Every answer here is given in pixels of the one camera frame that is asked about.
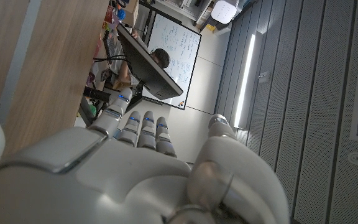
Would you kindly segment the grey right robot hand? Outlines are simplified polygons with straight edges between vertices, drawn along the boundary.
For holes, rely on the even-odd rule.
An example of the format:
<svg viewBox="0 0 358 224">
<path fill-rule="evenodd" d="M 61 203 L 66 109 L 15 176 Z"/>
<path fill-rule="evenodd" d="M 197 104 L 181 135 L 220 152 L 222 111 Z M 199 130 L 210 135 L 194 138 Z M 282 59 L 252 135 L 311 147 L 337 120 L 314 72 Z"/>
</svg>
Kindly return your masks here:
<svg viewBox="0 0 358 224">
<path fill-rule="evenodd" d="M 289 223 L 272 168 L 220 114 L 195 162 L 177 159 L 163 119 L 132 113 L 122 90 L 88 128 L 0 160 L 0 223 Z"/>
</svg>

